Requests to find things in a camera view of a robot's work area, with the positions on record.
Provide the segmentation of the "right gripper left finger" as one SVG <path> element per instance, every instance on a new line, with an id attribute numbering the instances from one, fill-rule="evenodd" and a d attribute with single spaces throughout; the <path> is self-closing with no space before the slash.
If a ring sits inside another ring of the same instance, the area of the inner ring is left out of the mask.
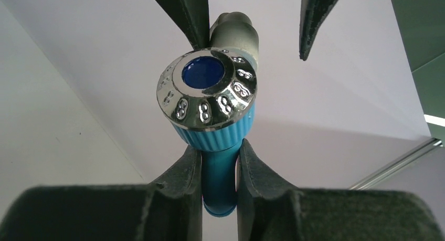
<path id="1" fill-rule="evenodd" d="M 188 147 L 147 184 L 29 188 L 1 221 L 1 240 L 201 240 L 201 171 Z"/>

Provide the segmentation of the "blue plastic water faucet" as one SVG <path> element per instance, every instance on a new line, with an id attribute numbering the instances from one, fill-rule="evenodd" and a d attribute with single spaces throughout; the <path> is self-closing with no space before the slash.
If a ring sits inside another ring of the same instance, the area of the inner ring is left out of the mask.
<path id="1" fill-rule="evenodd" d="M 225 217 L 237 205 L 236 163 L 255 117 L 258 64 L 245 51 L 190 51 L 161 74 L 156 97 L 180 138 L 202 158 L 207 212 Z"/>

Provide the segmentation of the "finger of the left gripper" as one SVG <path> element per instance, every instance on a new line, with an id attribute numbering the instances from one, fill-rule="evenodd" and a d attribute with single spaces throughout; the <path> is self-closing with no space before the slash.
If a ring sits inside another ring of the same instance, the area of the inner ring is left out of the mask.
<path id="1" fill-rule="evenodd" d="M 317 32 L 339 0 L 301 0 L 299 56 L 306 61 Z"/>
<path id="2" fill-rule="evenodd" d="M 193 49 L 209 47 L 208 0 L 155 0 Z"/>

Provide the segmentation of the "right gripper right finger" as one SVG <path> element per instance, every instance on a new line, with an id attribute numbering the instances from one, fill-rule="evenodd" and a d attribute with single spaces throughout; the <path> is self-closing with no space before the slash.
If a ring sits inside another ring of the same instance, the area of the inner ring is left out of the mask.
<path id="1" fill-rule="evenodd" d="M 430 207 L 404 191 L 299 188 L 244 140 L 238 163 L 239 240 L 444 240 Z"/>

